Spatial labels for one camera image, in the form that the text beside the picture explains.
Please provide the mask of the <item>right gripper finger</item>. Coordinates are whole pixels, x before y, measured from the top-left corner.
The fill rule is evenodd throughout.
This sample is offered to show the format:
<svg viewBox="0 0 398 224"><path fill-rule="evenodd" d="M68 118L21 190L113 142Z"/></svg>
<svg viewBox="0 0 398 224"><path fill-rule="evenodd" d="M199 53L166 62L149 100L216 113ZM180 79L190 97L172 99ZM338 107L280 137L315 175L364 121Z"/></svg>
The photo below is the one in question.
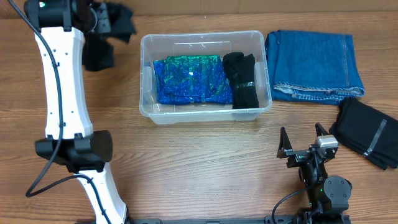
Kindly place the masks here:
<svg viewBox="0 0 398 224"><path fill-rule="evenodd" d="M284 127L280 129L280 141L277 152L290 152L292 151L292 145Z"/></svg>
<svg viewBox="0 0 398 224"><path fill-rule="evenodd" d="M315 131L316 131L318 137L329 135L329 133L325 130L325 128L320 123L315 124Z"/></svg>

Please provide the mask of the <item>blue denim jeans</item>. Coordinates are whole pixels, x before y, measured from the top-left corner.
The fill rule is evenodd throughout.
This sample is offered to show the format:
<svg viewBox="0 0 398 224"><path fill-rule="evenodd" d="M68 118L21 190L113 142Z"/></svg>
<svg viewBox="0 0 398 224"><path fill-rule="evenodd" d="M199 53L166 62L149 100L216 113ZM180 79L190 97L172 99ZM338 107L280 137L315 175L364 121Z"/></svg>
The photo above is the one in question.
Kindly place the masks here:
<svg viewBox="0 0 398 224"><path fill-rule="evenodd" d="M365 95L351 34L277 30L265 50L273 100L337 105Z"/></svg>

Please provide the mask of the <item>black cloth with tape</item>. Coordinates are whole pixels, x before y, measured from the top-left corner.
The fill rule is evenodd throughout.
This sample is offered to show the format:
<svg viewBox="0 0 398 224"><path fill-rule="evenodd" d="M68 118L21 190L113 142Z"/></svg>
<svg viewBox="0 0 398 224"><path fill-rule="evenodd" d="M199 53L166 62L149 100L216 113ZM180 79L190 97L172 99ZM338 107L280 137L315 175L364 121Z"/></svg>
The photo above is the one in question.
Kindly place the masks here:
<svg viewBox="0 0 398 224"><path fill-rule="evenodd" d="M258 108L253 54L231 52L223 57L222 64L233 91L233 109Z"/></svg>

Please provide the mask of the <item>blue green sequin cloth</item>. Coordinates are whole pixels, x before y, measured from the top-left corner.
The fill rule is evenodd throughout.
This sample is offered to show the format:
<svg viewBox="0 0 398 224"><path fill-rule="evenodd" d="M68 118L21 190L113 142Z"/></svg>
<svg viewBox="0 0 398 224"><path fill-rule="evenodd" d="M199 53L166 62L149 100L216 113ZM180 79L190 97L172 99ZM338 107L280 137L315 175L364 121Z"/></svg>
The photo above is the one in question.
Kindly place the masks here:
<svg viewBox="0 0 398 224"><path fill-rule="evenodd" d="M153 62L157 101L164 105L233 102L219 55L168 56Z"/></svg>

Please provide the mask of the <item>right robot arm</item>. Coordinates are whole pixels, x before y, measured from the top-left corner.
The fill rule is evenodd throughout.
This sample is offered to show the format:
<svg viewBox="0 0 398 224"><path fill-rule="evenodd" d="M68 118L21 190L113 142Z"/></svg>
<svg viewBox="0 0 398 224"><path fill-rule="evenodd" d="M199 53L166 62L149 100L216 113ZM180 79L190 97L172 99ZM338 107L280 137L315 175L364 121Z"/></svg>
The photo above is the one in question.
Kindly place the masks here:
<svg viewBox="0 0 398 224"><path fill-rule="evenodd" d="M271 214L273 223L279 223L275 212L279 205L286 200L306 193L309 207L300 208L297 213L284 218L284 223L295 224L336 224L350 223L348 215L343 212L349 208L352 184L347 179L332 175L329 176L325 163L334 159L338 150L338 141L329 134L320 123L315 125L317 138L308 149L293 150L284 127L280 129L280 141L277 150L279 159L287 159L288 168L298 168L300 180L305 188L293 192L277 202Z"/></svg>

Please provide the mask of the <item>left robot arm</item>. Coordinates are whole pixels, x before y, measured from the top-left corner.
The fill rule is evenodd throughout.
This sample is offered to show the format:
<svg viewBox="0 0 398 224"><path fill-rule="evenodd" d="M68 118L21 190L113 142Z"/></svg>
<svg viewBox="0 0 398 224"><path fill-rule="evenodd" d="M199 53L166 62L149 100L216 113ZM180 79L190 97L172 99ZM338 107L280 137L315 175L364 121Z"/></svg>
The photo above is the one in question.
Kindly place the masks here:
<svg viewBox="0 0 398 224"><path fill-rule="evenodd" d="M130 223L127 205L114 182L109 131L96 131L86 106L83 71L114 65L108 38L129 42L135 33L127 6L96 1L26 1L44 68L47 97L45 136L35 151L49 164L65 166L82 184L96 223Z"/></svg>

